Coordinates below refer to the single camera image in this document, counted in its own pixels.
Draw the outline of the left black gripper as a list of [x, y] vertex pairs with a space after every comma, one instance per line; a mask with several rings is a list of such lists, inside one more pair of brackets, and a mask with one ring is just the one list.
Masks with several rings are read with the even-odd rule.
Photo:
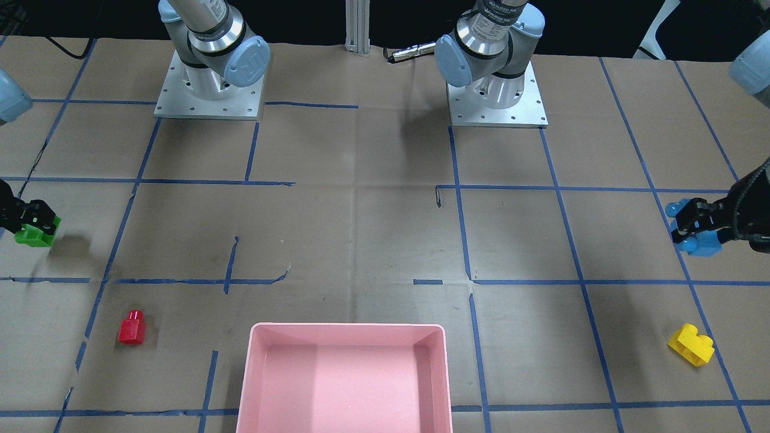
[[[758, 253], [769, 252], [769, 159], [737, 181], [726, 197], [709, 203], [688, 200], [671, 222], [674, 244], [725, 244], [747, 241]], [[714, 222], [716, 229], [680, 228], [677, 222]]]

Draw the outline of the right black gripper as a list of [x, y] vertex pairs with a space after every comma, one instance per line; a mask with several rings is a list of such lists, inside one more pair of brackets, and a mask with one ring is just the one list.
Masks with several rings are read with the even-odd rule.
[[1, 180], [1, 227], [10, 233], [51, 235], [56, 213], [43, 200], [29, 203], [16, 197], [8, 183]]

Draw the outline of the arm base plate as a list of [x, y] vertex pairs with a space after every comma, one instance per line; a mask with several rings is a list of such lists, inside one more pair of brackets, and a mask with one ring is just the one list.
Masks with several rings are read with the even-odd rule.
[[232, 86], [210, 69], [188, 66], [174, 52], [154, 115], [176, 120], [258, 121], [265, 82], [263, 76], [247, 87]]
[[549, 125], [532, 63], [514, 79], [487, 76], [468, 86], [446, 84], [451, 124], [545, 128]]

